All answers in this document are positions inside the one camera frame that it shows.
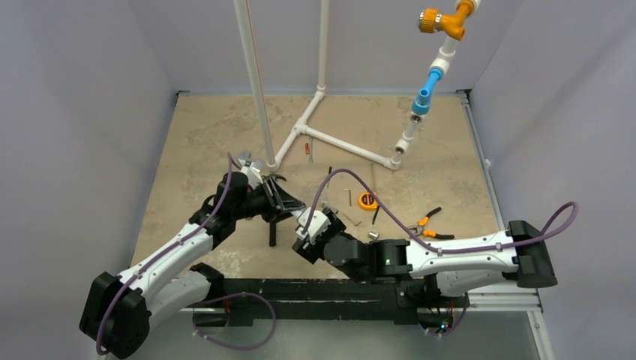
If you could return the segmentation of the white remote control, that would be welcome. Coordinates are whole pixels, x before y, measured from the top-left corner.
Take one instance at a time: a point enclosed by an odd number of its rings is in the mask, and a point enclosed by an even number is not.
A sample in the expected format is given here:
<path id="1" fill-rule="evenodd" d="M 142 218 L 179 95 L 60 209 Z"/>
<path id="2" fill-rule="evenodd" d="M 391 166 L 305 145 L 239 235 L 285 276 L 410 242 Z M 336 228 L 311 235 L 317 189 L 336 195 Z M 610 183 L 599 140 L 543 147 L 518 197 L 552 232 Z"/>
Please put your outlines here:
<path id="1" fill-rule="evenodd" d="M 294 210 L 291 215 L 296 219 L 300 227 L 305 227 L 310 221 L 311 207 L 305 207 L 303 209 Z"/>

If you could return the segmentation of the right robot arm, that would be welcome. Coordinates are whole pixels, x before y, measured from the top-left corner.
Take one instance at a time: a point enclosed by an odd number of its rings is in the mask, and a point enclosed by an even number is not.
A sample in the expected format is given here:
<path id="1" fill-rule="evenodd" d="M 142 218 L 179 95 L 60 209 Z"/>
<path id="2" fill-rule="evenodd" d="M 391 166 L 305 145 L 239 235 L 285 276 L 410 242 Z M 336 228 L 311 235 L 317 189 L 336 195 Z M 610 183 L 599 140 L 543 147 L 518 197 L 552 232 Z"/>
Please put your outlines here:
<path id="1" fill-rule="evenodd" d="M 421 285 L 421 295 L 430 305 L 503 281 L 528 289 L 558 283 L 540 231 L 523 220 L 490 235 L 419 244 L 405 238 L 364 243 L 348 234 L 332 213 L 305 209 L 297 211 L 295 219 L 292 248 L 308 262 L 322 260 L 356 282 L 429 278 Z"/>

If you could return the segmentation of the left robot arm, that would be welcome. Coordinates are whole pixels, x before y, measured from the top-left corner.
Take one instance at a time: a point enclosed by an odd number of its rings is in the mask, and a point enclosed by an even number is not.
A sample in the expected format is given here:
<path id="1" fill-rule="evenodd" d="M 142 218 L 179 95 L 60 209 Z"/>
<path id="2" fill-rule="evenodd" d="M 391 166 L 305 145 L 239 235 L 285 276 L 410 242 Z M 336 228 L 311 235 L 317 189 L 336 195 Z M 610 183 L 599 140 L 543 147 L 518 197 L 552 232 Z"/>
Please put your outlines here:
<path id="1" fill-rule="evenodd" d="M 158 315 L 151 302 L 194 260 L 218 247 L 238 221 L 261 217 L 276 224 L 298 217 L 306 208 L 279 184 L 281 175 L 227 172 L 187 223 L 165 245 L 137 265 L 120 272 L 103 272 L 91 283 L 79 330 L 95 342 L 100 356 L 126 359 L 137 351 Z"/>

